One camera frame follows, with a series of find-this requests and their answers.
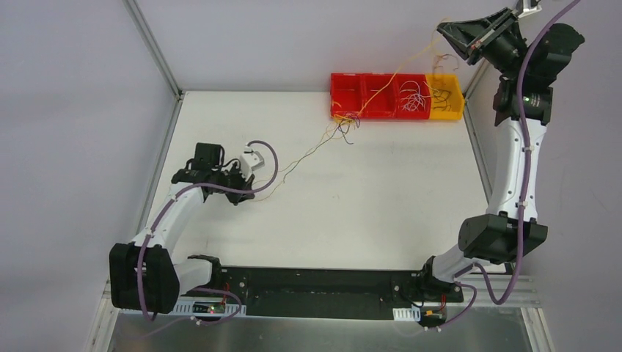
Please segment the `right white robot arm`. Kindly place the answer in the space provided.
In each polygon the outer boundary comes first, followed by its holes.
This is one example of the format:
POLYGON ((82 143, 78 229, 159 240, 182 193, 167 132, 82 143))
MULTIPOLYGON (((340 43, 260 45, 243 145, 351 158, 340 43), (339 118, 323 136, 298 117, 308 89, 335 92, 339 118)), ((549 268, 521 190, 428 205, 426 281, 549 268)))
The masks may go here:
POLYGON ((489 62, 500 84, 493 99, 497 165, 489 204, 484 214, 463 221, 455 246, 425 262, 416 289, 428 301, 485 265, 520 266, 546 240, 535 204, 538 155, 552 117, 552 85, 585 41, 572 26, 554 21, 529 43, 510 9, 436 29, 468 64, 489 62))

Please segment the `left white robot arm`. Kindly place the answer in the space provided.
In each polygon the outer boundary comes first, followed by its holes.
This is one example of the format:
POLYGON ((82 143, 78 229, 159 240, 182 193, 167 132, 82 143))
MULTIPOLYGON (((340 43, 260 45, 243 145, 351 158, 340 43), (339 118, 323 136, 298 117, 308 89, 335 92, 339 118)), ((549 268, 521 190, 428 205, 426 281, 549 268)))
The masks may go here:
POLYGON ((254 172, 265 164, 262 155, 246 146, 237 158, 224 157, 220 144, 198 143, 193 158, 172 176, 167 198, 146 227, 130 242, 112 247, 110 290, 116 308, 167 314, 196 287, 210 297, 222 291, 216 258, 193 254, 175 264, 172 252, 211 194, 224 194, 233 205, 254 198, 254 172))

